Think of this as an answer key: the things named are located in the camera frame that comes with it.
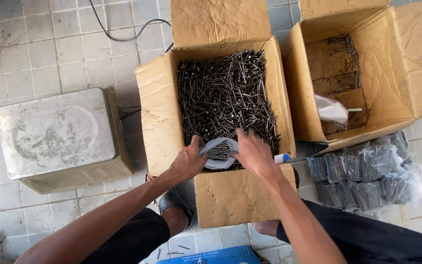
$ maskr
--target person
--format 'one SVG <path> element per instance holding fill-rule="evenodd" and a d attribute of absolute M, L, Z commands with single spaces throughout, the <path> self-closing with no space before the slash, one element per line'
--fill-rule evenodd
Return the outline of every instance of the person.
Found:
<path fill-rule="evenodd" d="M 325 208 L 299 198 L 270 147 L 237 130 L 239 162 L 268 189 L 280 220 L 254 223 L 260 233 L 290 242 L 301 263 L 422 263 L 422 234 Z M 193 212 L 167 190 L 191 179 L 208 159 L 193 136 L 159 177 L 97 207 L 24 252 L 15 263 L 138 263 L 192 225 Z M 146 206 L 161 196 L 160 215 Z"/>

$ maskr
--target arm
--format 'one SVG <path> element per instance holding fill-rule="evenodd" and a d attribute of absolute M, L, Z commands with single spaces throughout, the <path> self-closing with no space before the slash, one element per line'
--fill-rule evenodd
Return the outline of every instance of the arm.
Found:
<path fill-rule="evenodd" d="M 86 213 L 24 252 L 16 264 L 80 263 L 154 199 L 201 171 L 208 156 L 198 156 L 199 136 L 184 147 L 159 177 Z"/>
<path fill-rule="evenodd" d="M 281 223 L 301 263 L 346 263 L 335 242 L 305 206 L 274 162 L 270 146 L 253 131 L 238 129 L 239 153 L 233 155 L 261 180 L 278 209 Z"/>

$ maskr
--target forearm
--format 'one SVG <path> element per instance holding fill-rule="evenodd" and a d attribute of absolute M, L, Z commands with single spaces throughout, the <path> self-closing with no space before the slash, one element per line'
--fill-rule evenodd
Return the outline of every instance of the forearm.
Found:
<path fill-rule="evenodd" d="M 346 263 L 322 225 L 278 168 L 265 183 L 278 209 L 281 223 L 301 263 Z"/>
<path fill-rule="evenodd" d="M 129 219 L 178 184 L 171 173 L 166 171 L 160 177 L 86 213 L 37 243 L 16 263 L 80 263 Z"/>

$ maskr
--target hand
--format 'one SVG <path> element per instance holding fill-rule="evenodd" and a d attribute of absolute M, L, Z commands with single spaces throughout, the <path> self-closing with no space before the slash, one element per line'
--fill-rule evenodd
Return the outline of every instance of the hand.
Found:
<path fill-rule="evenodd" d="M 248 135 L 242 128 L 237 129 L 239 142 L 239 152 L 231 153 L 237 158 L 242 166 L 255 174 L 261 180 L 275 175 L 275 171 L 280 171 L 279 166 L 274 162 L 270 146 L 255 135 L 252 130 Z"/>
<path fill-rule="evenodd" d="M 190 145 L 184 147 L 170 165 L 169 171 L 178 177 L 179 182 L 195 177 L 208 161 L 208 154 L 199 156 L 199 142 L 200 136 L 194 135 Z"/>

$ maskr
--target tiled floor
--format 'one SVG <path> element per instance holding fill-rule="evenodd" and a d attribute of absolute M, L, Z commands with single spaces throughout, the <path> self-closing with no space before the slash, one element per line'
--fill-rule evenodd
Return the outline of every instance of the tiled floor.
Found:
<path fill-rule="evenodd" d="M 128 38 L 153 18 L 170 20 L 168 0 L 92 0 L 103 24 L 115 38 Z M 394 0 L 394 4 L 409 0 Z M 300 19 L 296 0 L 267 0 L 273 34 L 282 39 Z M 71 92 L 114 85 L 122 107 L 139 107 L 135 67 L 164 53 L 172 43 L 165 23 L 152 24 L 136 41 L 114 42 L 99 27 L 87 0 L 0 0 L 0 106 Z M 135 175 L 114 182 L 62 193 L 38 195 L 10 181 L 0 143 L 0 255 L 16 258 L 50 233 L 80 215 L 144 182 L 147 171 L 140 116 L 125 119 L 128 151 Z M 422 164 L 422 120 L 408 128 L 411 148 Z M 310 152 L 298 144 L 298 159 Z M 317 201 L 307 162 L 294 163 L 301 175 L 301 197 Z M 195 205 L 193 180 L 180 186 L 185 200 Z M 418 207 L 395 206 L 381 214 L 387 222 L 422 232 L 422 200 Z M 239 245 L 252 245 L 273 263 L 295 263 L 291 246 L 260 235 L 252 225 L 191 230 L 162 245 L 166 252 L 186 255 Z M 144 263 L 155 263 L 158 251 Z"/>

